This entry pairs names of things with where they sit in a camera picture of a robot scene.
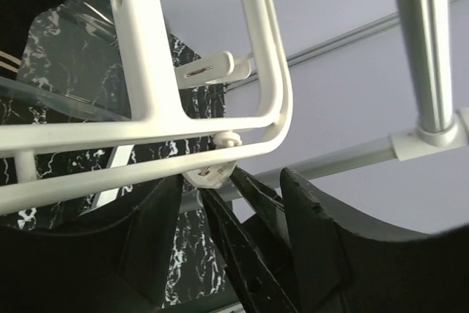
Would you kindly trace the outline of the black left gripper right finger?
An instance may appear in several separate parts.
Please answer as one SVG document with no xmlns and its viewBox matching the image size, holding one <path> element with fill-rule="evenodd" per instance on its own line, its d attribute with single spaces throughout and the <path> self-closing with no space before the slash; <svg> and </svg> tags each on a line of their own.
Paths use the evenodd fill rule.
<svg viewBox="0 0 469 313">
<path fill-rule="evenodd" d="M 291 169 L 280 184 L 307 312 L 439 312 L 428 235 L 369 216 Z"/>
</svg>

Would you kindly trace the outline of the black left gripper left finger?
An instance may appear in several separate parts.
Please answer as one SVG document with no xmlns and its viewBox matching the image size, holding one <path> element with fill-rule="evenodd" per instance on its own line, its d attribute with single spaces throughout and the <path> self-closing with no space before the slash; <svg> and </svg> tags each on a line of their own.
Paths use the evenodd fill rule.
<svg viewBox="0 0 469 313">
<path fill-rule="evenodd" d="M 124 196 L 50 231 L 75 253 L 72 309 L 159 309 L 165 296 L 182 178 Z"/>
</svg>

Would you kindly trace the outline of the white clip drying hanger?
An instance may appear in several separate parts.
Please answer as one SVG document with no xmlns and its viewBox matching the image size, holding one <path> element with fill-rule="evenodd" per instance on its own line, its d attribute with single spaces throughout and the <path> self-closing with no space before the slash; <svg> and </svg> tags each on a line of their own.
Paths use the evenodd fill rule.
<svg viewBox="0 0 469 313">
<path fill-rule="evenodd" d="M 173 174 L 274 151 L 293 110 L 292 85 L 273 0 L 241 0 L 261 86 L 253 117 L 191 119 L 183 110 L 159 5 L 111 0 L 132 118 L 125 122 L 7 125 L 1 156 L 11 157 L 18 181 L 1 188 L 1 212 L 14 213 Z M 264 128 L 260 142 L 39 180 L 37 154 L 146 144 Z"/>
</svg>

